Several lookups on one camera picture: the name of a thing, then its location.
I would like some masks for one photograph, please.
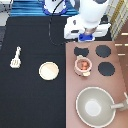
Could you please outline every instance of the utensil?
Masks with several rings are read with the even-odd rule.
[[[20,59],[19,59],[20,51],[21,51],[21,48],[18,46],[18,47],[17,47],[17,50],[16,50],[15,58],[12,59],[11,64],[10,64],[10,66],[11,66],[12,68],[19,68],[19,67],[20,67],[20,64],[21,64],[21,61],[20,61]]]

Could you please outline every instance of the terracotta cup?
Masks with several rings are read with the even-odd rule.
[[[86,70],[81,69],[82,61],[86,61],[88,63],[88,68]],[[74,70],[79,76],[89,76],[91,68],[92,68],[92,62],[88,58],[83,57],[82,55],[77,56]]]

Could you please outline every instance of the beige object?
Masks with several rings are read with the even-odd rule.
[[[87,61],[89,63],[89,68],[87,70],[81,70],[78,67],[78,63],[79,62],[81,63],[81,61]],[[83,57],[82,55],[77,56],[77,60],[75,61],[74,70],[78,75],[80,75],[80,76],[89,76],[91,68],[92,68],[92,62],[88,58]]]
[[[44,80],[53,80],[59,73],[58,66],[53,62],[46,62],[39,68],[39,74]]]
[[[10,66],[11,66],[12,68],[19,68],[19,67],[20,67],[20,64],[21,64],[21,61],[20,61],[20,59],[19,59],[20,51],[21,51],[21,48],[18,46],[18,47],[17,47],[17,50],[16,50],[15,58],[12,59],[11,64],[10,64]]]
[[[116,109],[111,109],[113,98],[108,92],[98,87],[88,87],[82,90],[76,100],[76,110],[81,120],[94,128],[109,125]]]

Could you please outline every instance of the black circle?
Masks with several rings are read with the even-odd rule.
[[[96,47],[96,54],[102,58],[106,58],[111,54],[111,49],[106,45],[99,45]]]
[[[103,76],[112,76],[115,72],[115,67],[109,62],[102,62],[99,64],[98,70]]]
[[[79,56],[79,55],[82,55],[83,57],[86,57],[89,53],[89,50],[88,48],[78,48],[78,47],[75,47],[74,49],[74,54],[76,56]]]

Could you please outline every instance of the cup rim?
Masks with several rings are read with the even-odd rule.
[[[81,70],[81,69],[78,68],[77,63],[78,63],[78,61],[81,60],[81,59],[82,59],[82,60],[85,59],[86,61],[89,62],[89,65],[90,65],[90,66],[89,66],[89,68],[88,68],[87,70]],[[76,59],[76,61],[75,61],[75,68],[76,68],[78,71],[82,72],[82,73],[88,72],[88,71],[90,71],[91,68],[92,68],[92,62],[91,62],[91,60],[88,59],[87,57],[78,58],[78,59]]]

